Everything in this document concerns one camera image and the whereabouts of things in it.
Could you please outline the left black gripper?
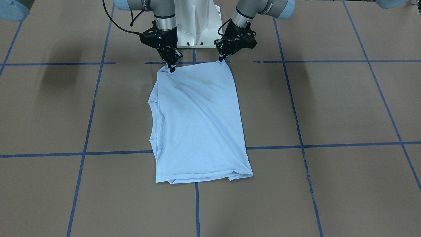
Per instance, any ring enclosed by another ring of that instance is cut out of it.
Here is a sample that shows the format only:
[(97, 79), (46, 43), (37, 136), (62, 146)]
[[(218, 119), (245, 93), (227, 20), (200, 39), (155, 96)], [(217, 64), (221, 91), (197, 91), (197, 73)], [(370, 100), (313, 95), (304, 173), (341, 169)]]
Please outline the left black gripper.
[(217, 33), (221, 39), (216, 39), (214, 44), (219, 53), (220, 63), (226, 60), (227, 56), (233, 55), (243, 48), (253, 49), (257, 45), (256, 32), (251, 30), (250, 22), (247, 22), (245, 28), (242, 28), (229, 19), (219, 27)]

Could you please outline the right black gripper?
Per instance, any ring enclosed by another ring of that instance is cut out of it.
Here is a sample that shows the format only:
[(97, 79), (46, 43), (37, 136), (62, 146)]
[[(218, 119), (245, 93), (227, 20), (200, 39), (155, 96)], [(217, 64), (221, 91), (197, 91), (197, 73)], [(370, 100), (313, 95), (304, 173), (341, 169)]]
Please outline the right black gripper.
[(153, 21), (152, 28), (141, 33), (139, 37), (144, 45), (157, 50), (161, 59), (167, 63), (170, 73), (175, 72), (176, 65), (180, 63), (183, 57), (177, 47), (177, 27), (162, 30), (158, 28), (158, 21)]

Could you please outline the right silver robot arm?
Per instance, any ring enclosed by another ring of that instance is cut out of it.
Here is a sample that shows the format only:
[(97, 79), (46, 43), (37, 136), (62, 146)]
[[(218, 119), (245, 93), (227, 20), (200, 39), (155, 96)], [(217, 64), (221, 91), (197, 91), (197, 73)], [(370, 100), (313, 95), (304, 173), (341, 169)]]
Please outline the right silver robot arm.
[(117, 9), (131, 12), (130, 26), (143, 12), (153, 12), (152, 28), (143, 33), (119, 29), (138, 35), (142, 44), (157, 50), (161, 59), (173, 73), (183, 54), (178, 50), (178, 33), (175, 3), (173, 0), (114, 0)]

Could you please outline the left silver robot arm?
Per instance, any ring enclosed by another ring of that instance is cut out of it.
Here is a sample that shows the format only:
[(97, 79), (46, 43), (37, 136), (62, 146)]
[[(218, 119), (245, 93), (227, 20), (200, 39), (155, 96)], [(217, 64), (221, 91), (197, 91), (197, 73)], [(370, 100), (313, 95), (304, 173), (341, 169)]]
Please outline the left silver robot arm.
[(296, 7), (294, 0), (239, 0), (231, 18), (224, 22), (217, 33), (221, 36), (214, 44), (220, 62), (241, 49), (253, 49), (257, 45), (256, 32), (251, 24), (256, 15), (288, 19)]

